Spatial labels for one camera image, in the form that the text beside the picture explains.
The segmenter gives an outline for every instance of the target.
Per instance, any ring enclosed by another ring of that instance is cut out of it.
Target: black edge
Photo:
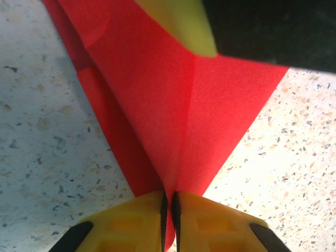
[[[92,228],[92,222],[83,222],[71,227],[49,252],[75,252]]]
[[[219,54],[336,73],[336,1],[203,0]]]
[[[164,194],[161,203],[161,252],[165,252],[166,245],[166,228],[167,228],[167,214],[168,214],[168,200],[167,195]]]
[[[173,194],[173,201],[172,201],[172,219],[173,224],[176,232],[176,252],[180,252],[180,244],[181,244],[181,206],[180,206],[180,199],[179,193],[175,192]]]
[[[291,252],[271,229],[255,223],[250,228],[268,252]]]

